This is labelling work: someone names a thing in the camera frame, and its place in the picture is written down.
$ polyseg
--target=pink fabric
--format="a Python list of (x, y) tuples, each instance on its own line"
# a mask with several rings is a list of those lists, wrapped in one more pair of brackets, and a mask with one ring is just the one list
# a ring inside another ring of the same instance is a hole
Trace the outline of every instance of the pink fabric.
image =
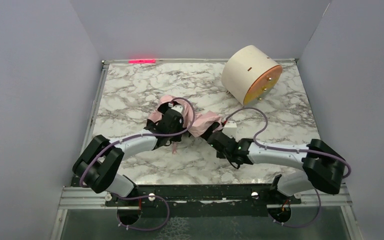
[[(171, 102), (172, 99), (174, 99), (174, 98), (175, 97), (171, 96), (171, 95), (165, 95), (165, 96), (161, 97), (159, 100), (159, 104), (156, 108), (158, 109), (158, 107), (161, 104)], [(189, 126), (190, 122), (192, 121), (192, 117), (193, 117), (192, 108), (184, 100), (176, 99), (175, 101), (178, 102), (179, 104), (183, 105), (183, 107), (184, 107), (183, 127), (186, 128), (187, 126)], [(154, 123), (157, 121), (160, 121), (161, 118), (163, 117), (163, 114), (161, 112), (159, 112), (157, 109), (155, 109), (148, 117), (148, 119), (153, 121)], [(223, 128), (222, 127), (222, 117), (215, 114), (214, 112), (208, 111), (204, 114), (196, 112), (195, 114), (196, 114), (195, 122), (193, 123), (192, 127), (189, 129), (190, 134), (192, 134), (195, 138), (201, 136), (214, 122), (217, 122), (220, 124), (220, 126), (216, 129), (217, 131)]]

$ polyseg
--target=white cylindrical container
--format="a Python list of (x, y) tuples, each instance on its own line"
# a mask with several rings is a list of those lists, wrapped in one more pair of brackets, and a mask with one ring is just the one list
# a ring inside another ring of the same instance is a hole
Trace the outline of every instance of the white cylindrical container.
[(235, 53), (221, 74), (223, 86), (242, 104), (247, 105), (279, 80), (282, 67), (254, 45)]

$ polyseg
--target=gray wall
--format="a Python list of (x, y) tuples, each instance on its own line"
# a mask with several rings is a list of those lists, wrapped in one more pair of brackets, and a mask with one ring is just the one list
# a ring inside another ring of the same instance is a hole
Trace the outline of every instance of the gray wall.
[(100, 68), (68, 0), (0, 0), (0, 239), (49, 238)]
[(71, 0), (101, 59), (299, 58), (330, 0)]
[(365, 239), (384, 238), (384, 1), (333, 0), (298, 63), (321, 137), (346, 180)]

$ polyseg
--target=metal frame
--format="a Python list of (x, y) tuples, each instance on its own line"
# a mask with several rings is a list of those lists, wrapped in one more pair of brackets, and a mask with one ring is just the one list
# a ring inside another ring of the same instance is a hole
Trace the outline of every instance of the metal frame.
[[(98, 115), (99, 105), (104, 90), (105, 81), (107, 79), (108, 69), (110, 64), (126, 64), (129, 60), (106, 60), (102, 61), (102, 72), (99, 78), (98, 88), (96, 91), (95, 99), (92, 104), (89, 124), (87, 125), (86, 133), (81, 146), (81, 152), (85, 149), (87, 144), (92, 139), (94, 131), (95, 120)], [(225, 63), (228, 59), (195, 59), (195, 58), (179, 58), (169, 59), (161, 58), (156, 59), (156, 63)], [(277, 59), (277, 62), (295, 61), (295, 59)], [(51, 240), (59, 240), (63, 234), (63, 229), (67, 217), (68, 210), (75, 209), (126, 209), (135, 210), (139, 209), (137, 206), (122, 206), (122, 207), (107, 207), (105, 206), (105, 195), (107, 192), (96, 194), (89, 188), (81, 187), (64, 187), (62, 190), (61, 198), (58, 205), (58, 211), (56, 214), (53, 230), (51, 233)], [(330, 195), (326, 193), (320, 193), (322, 206), (337, 206), (341, 207), (343, 217), (346, 223), (351, 240), (363, 240), (358, 223), (356, 221), (354, 212), (352, 210), (353, 202), (348, 192), (347, 186), (343, 184), (340, 192), (337, 195)], [(291, 204), (292, 208), (301, 207), (316, 207), (319, 205), (319, 201), (316, 192), (313, 190), (305, 191), (301, 193), (301, 204)], [(267, 205), (267, 208), (278, 208), (280, 205), (271, 204)]]
[(363, 240), (362, 232), (359, 228), (359, 223), (356, 220), (351, 206), (341, 206), (343, 218), (345, 220), (346, 228), (348, 229), (351, 240)]

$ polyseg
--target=white marble tabletop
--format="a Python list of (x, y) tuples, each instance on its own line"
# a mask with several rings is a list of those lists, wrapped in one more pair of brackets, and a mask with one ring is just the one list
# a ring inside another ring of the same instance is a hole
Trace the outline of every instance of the white marble tabletop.
[[(306, 92), (293, 60), (279, 61), (283, 73), (274, 88), (253, 107), (264, 111), (268, 128), (258, 139), (268, 143), (304, 144), (319, 138)], [(94, 121), (93, 135), (121, 138), (146, 125), (163, 95), (184, 97), (198, 112), (227, 116), (241, 104), (223, 87), (224, 63), (111, 64)], [(244, 110), (237, 122), (236, 139), (251, 138), (264, 126), (258, 112)], [(183, 136), (177, 145), (160, 147), (124, 160), (118, 170), (137, 184), (249, 184), (271, 183), (279, 173), (295, 169), (271, 165), (242, 165), (234, 169), (200, 138)]]

